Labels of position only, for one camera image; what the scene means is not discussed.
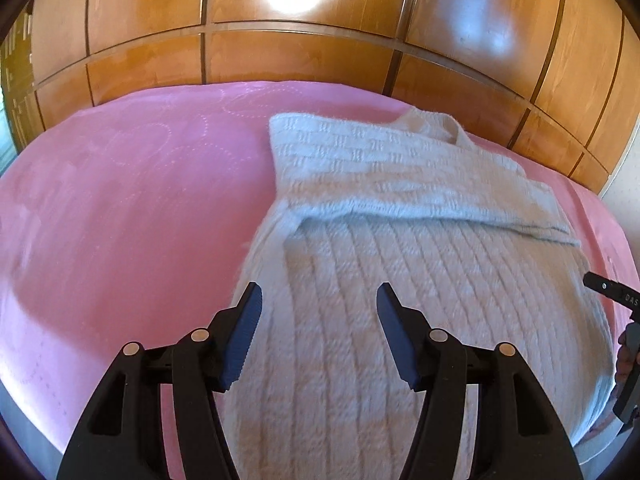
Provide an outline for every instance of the white wall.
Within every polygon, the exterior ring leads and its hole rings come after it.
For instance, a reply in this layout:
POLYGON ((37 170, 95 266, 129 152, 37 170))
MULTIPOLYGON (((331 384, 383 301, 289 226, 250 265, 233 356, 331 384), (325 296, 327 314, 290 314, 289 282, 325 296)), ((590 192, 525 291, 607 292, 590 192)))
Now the white wall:
POLYGON ((640 115, 625 154, 600 194, 626 234, 640 269, 640 115))

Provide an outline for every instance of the pink bedsheet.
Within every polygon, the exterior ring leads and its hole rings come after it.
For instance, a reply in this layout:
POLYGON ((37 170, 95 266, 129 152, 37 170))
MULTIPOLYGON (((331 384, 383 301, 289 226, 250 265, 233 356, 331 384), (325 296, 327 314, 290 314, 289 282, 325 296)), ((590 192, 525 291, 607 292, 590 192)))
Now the pink bedsheet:
MULTIPOLYGON (((0 380, 23 412, 64 451, 124 343, 172 344, 228 306, 274 199, 273 114, 380 123, 407 107, 309 82, 151 89, 39 137, 0 180, 0 380)), ((593 193, 474 140, 553 188, 592 270, 640 287, 625 235, 593 193)), ((628 313, 603 304, 617 338, 628 313)))

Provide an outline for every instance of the ribbed knit fabric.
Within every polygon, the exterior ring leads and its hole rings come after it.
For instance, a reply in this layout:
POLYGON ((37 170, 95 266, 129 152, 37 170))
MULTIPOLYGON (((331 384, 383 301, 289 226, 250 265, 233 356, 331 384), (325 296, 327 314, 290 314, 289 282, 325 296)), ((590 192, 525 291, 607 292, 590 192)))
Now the ribbed knit fabric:
POLYGON ((234 298, 256 281, 263 313, 223 410, 241 478, 399 477, 424 395, 400 380, 378 321, 384 281, 465 344, 516 345, 577 442, 607 401, 613 355, 551 190, 442 114, 391 125, 283 114, 270 127, 276 201, 234 298))

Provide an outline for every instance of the pink fabric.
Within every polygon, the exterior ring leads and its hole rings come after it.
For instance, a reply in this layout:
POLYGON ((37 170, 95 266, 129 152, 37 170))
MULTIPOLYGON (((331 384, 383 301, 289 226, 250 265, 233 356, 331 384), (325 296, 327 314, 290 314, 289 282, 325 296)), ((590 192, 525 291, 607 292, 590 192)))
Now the pink fabric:
MULTIPOLYGON (((268 120, 310 112, 391 122, 408 105, 346 86, 151 89, 84 110, 0 180, 0 380, 64 450, 124 343, 176 342, 229 304, 274 199, 268 120)), ((596 272, 640 287, 622 229, 565 177, 482 139, 548 183, 596 272)), ((628 313, 604 301, 615 338, 628 313)), ((164 414, 171 412, 163 400, 164 414)), ((168 461, 179 478, 175 428, 168 461)))

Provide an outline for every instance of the bed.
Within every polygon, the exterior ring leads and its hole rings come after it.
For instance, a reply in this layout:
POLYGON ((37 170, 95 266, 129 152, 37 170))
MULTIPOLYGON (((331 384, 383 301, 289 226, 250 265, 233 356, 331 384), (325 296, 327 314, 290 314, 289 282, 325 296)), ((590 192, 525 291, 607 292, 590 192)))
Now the bed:
MULTIPOLYGON (((172 344, 230 304, 274 199, 269 118, 387 123, 407 109, 325 83, 150 89, 78 112, 28 146, 0 181, 0 413, 45 478, 124 343, 172 344)), ((592 192, 472 139, 551 186, 592 271, 640 287, 622 229, 592 192)), ((601 301, 617 345, 629 312, 601 301)), ((580 461, 619 429, 609 406, 576 446, 580 461)), ((170 418, 165 439, 172 478, 183 478, 170 418)))

